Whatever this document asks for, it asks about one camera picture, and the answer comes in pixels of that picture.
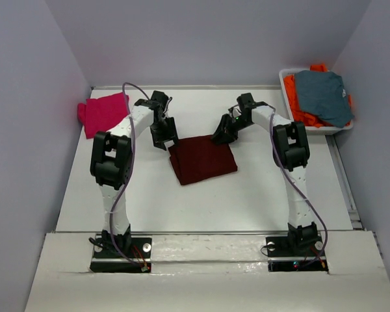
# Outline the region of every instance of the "blue-gray cloth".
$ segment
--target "blue-gray cloth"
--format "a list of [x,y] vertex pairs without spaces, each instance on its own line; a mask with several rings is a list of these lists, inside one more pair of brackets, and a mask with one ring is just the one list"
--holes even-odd
[[304,70],[294,75],[300,110],[335,127],[344,127],[354,115],[341,76],[332,71]]

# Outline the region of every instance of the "maroon cloth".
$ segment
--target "maroon cloth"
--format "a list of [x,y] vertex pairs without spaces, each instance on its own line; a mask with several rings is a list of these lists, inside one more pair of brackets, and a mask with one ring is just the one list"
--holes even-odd
[[86,138],[93,138],[98,131],[108,131],[127,116],[127,108],[122,93],[99,99],[87,99],[78,104],[78,119],[84,125]]
[[169,148],[170,162],[181,185],[237,171],[228,144],[215,145],[211,135],[184,138]]

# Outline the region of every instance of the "folded cloth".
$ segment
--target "folded cloth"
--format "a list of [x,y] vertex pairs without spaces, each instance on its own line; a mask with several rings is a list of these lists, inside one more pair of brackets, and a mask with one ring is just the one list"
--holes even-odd
[[122,93],[99,99],[87,99],[78,104],[78,119],[84,125],[85,137],[93,138],[98,131],[108,131],[127,116],[127,107]]
[[170,162],[181,185],[237,171],[228,144],[215,145],[211,135],[183,138],[169,148]]
[[301,111],[340,128],[354,117],[343,79],[336,73],[304,70],[294,75],[294,83]]

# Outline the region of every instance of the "wall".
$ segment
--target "wall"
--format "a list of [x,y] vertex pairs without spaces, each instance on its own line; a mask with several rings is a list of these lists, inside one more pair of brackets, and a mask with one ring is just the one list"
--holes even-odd
[[334,70],[356,102],[356,124],[337,136],[363,224],[377,232],[390,277],[390,0],[374,0]]
[[369,0],[46,0],[91,85],[278,84],[332,65]]
[[0,1],[0,311],[24,311],[89,92],[43,0]]

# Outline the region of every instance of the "plastic bin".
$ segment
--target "plastic bin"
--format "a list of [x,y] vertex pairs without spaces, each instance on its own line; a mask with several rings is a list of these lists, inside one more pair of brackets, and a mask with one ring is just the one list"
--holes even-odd
[[[289,114],[289,118],[293,120],[291,106],[289,105],[289,99],[287,98],[285,83],[283,82],[283,78],[289,75],[294,75],[295,73],[301,72],[302,70],[309,70],[309,68],[291,68],[288,70],[281,70],[279,72],[281,91],[283,92],[283,98],[285,99],[287,113]],[[349,125],[346,125],[343,128],[337,127],[308,127],[306,126],[306,133],[308,135],[333,135],[341,130],[349,130],[354,125],[354,121],[351,120]]]

